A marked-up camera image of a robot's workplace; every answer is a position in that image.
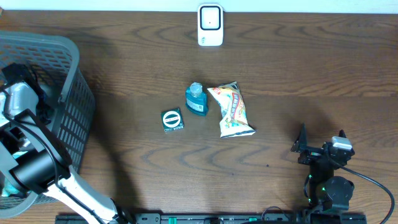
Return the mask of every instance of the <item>bottle cap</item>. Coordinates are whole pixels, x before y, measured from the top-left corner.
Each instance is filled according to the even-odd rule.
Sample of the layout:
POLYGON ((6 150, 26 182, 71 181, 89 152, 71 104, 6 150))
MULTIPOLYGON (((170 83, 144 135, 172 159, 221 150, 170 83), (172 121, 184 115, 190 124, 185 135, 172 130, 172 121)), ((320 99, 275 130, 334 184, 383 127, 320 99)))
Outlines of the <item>bottle cap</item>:
POLYGON ((197 82, 192 83, 192 85, 190 87, 191 94, 193 96, 199 96, 202 93, 202 89, 201 88, 202 88, 202 86, 201 86, 200 83, 197 83, 197 82))

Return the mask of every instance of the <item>white wall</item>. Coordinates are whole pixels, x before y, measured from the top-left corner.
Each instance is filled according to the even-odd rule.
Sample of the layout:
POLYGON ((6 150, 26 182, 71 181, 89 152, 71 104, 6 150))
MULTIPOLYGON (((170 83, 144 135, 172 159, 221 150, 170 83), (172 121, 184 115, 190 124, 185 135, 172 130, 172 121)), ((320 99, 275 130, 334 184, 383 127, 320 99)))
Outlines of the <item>white wall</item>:
MULTIPOLYGON (((0 0, 4 9, 185 11, 199 0, 0 0)), ((398 14, 398 0, 218 0, 226 12, 345 12, 398 14)))

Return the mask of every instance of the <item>laundry basket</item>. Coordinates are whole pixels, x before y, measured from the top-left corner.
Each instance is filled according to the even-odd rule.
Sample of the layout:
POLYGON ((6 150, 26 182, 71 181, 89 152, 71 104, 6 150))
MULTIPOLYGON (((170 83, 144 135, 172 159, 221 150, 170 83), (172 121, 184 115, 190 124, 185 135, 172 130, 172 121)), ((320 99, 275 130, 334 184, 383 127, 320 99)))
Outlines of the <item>laundry basket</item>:
MULTIPOLYGON (((68 38, 0 31, 0 69, 12 64, 26 65, 55 109, 47 128, 54 133, 73 160, 78 172, 88 139, 95 99, 79 68, 79 51, 68 38)), ((4 75, 0 71, 0 80, 4 75)), ((11 218, 31 205, 56 201, 31 192, 26 198, 0 197, 0 218, 11 218)))

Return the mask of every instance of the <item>small bottle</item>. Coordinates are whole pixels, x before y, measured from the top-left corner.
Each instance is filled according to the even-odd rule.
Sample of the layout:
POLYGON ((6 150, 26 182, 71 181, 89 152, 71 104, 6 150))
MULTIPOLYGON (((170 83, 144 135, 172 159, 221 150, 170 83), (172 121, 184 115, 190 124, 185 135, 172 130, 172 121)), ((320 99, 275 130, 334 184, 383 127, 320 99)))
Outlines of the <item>small bottle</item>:
POLYGON ((192 83, 185 92, 187 98, 187 108, 197 115, 206 116, 207 108, 207 95, 202 91, 200 83, 192 83))

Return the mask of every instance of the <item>white device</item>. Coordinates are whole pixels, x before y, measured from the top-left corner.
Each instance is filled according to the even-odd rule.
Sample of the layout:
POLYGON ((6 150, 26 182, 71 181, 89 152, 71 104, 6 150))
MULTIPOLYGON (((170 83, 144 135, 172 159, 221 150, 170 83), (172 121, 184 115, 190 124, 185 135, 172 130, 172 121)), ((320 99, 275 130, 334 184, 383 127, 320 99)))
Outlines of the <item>white device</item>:
POLYGON ((198 8, 198 43, 220 46, 224 37, 223 8, 219 4, 202 4, 198 8))
POLYGON ((348 138, 334 136, 331 138, 331 143, 333 143, 334 147, 338 147, 340 149, 351 150, 353 148, 353 145, 348 138))
POLYGON ((65 205, 68 205, 75 212, 79 213, 88 223, 97 224, 98 219, 102 223, 109 223, 118 214, 114 202, 109 198, 101 195, 87 184, 74 170, 72 166, 69 167, 71 176, 68 179, 60 179, 59 185, 64 187, 72 196, 78 198, 91 211, 95 212, 98 217, 94 217, 88 213, 80 205, 74 202, 69 196, 65 195, 55 184, 48 187, 48 191, 44 195, 55 198, 65 205))

